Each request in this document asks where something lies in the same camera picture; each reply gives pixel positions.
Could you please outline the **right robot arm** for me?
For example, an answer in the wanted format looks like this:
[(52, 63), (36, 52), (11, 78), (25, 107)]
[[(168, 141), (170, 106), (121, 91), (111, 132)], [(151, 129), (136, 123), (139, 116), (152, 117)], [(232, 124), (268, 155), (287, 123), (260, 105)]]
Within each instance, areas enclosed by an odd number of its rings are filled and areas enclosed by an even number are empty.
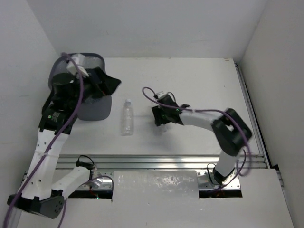
[(215, 115), (191, 111), (187, 104), (178, 106), (169, 93), (153, 97), (158, 103), (152, 107), (156, 126), (173, 123), (195, 126), (214, 133), (221, 153), (213, 168), (213, 177), (217, 185), (222, 185), (233, 172), (240, 150), (252, 137), (252, 131), (247, 124), (231, 108)]

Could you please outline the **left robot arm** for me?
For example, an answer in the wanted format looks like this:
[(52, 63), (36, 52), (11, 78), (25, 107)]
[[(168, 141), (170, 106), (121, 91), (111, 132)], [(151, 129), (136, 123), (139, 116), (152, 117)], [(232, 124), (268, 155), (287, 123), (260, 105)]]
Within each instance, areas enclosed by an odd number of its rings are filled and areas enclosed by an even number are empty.
[(38, 141), (28, 173), (17, 193), (9, 196), (8, 212), (13, 208), (55, 219), (66, 199), (81, 185), (92, 180), (95, 165), (77, 161), (74, 169), (53, 183), (61, 150), (77, 119), (81, 104), (90, 98), (111, 96), (121, 80), (108, 76), (101, 68), (84, 73), (52, 76), (51, 94), (42, 110)]

